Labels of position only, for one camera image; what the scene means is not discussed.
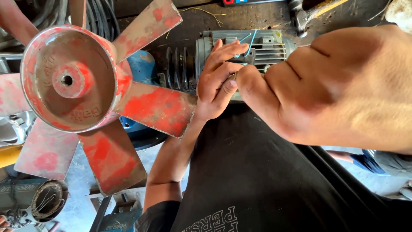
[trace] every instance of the fingernail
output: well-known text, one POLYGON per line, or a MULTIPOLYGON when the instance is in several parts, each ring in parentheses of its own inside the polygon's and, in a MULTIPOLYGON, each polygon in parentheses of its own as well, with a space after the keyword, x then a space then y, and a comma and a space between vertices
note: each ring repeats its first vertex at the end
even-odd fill
POLYGON ((229 84, 230 84, 231 86, 233 86, 233 87, 236 87, 236 86, 237 86, 237 83, 236 83, 236 81, 234 81, 234 80, 230 80, 230 81, 229 81, 229 84))

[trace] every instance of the red fan blade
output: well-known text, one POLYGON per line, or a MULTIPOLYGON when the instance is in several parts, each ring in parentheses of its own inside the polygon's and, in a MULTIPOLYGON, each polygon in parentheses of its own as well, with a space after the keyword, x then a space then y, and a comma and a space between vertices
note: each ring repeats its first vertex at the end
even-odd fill
POLYGON ((37 118, 14 169, 30 175, 64 180, 78 143, 77 134, 59 131, 37 118))
POLYGON ((115 111, 141 124, 180 138, 192 120, 197 96, 133 82, 115 111))
POLYGON ((24 46, 39 33, 13 0, 0 0, 0 27, 24 46))
POLYGON ((86 27, 86 0, 69 0, 72 24, 81 28, 86 27))
POLYGON ((171 0, 154 0, 113 41, 117 50, 116 62, 128 58, 182 21, 171 0))
POLYGON ((103 194, 112 195, 147 177, 119 120, 78 135, 103 194))
POLYGON ((21 88, 20 74, 0 75, 0 117, 28 110, 31 110, 31 108, 21 88))

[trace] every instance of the shaft hole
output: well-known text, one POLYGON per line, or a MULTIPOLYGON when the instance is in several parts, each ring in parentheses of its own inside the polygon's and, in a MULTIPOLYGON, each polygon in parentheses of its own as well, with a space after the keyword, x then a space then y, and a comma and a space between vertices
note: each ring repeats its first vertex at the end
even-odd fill
POLYGON ((71 76, 64 76, 61 78, 61 82, 66 86, 70 86, 73 84, 73 78, 71 76))

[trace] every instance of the yellow metal part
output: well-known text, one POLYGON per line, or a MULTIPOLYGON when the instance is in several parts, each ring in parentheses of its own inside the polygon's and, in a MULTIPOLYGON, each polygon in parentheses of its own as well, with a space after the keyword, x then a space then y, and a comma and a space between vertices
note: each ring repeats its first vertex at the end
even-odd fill
POLYGON ((22 147, 23 144, 0 147, 0 168, 16 163, 22 147))
POLYGON ((321 2, 321 3, 319 3, 319 4, 317 4, 317 5, 314 7, 315 10, 316 10, 316 9, 319 10, 319 11, 315 14, 314 17, 317 18, 317 17, 320 16, 321 14, 324 14, 324 13, 330 11, 331 9, 333 9, 333 8, 339 6, 339 5, 341 5, 342 3, 347 2, 347 1, 349 1, 349 0, 338 0, 338 1, 337 1, 337 0, 326 0, 326 1, 323 1, 323 2, 321 2))

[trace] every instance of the black t-shirt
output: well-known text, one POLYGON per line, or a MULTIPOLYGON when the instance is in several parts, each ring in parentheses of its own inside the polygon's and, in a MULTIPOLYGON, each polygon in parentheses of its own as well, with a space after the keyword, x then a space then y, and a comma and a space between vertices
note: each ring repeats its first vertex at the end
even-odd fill
POLYGON ((244 104, 203 128, 182 202, 138 219, 139 232, 371 231, 409 227, 412 202, 369 191, 322 148, 290 143, 244 104))

